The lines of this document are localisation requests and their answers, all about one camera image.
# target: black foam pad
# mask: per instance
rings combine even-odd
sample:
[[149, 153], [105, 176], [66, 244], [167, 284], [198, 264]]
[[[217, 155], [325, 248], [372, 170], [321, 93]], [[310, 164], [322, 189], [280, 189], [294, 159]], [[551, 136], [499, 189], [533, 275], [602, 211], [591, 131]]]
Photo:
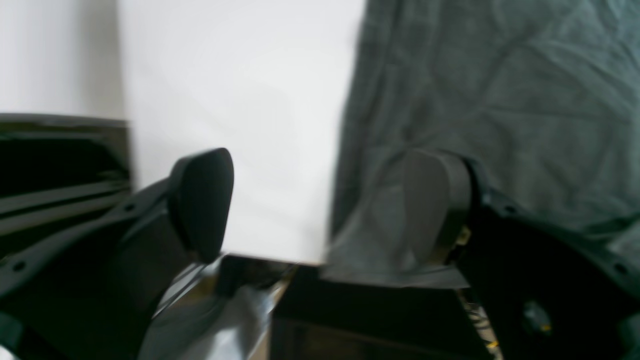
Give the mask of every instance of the black foam pad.
[[461, 157], [410, 151], [404, 161], [406, 234], [421, 263], [444, 264], [467, 219], [471, 182]]
[[205, 263], [220, 253], [234, 187], [234, 165], [224, 149], [180, 159], [171, 171], [169, 216], [186, 246]]

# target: wrinkled cloth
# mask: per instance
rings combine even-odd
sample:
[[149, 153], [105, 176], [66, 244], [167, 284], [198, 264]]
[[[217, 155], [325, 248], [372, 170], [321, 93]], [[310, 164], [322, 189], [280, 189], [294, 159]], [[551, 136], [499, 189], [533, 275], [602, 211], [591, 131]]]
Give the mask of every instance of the wrinkled cloth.
[[404, 238], [412, 148], [478, 160], [542, 221], [637, 264], [640, 237], [625, 231], [640, 219], [638, 18], [636, 0], [370, 0], [323, 276], [466, 286], [419, 265]]
[[[217, 277], [219, 271], [220, 261], [216, 261], [195, 276]], [[168, 295], [177, 289], [170, 288]], [[211, 294], [195, 302], [174, 304], [153, 319], [138, 359], [249, 359], [269, 329], [274, 307], [270, 290], [249, 285], [230, 298]]]

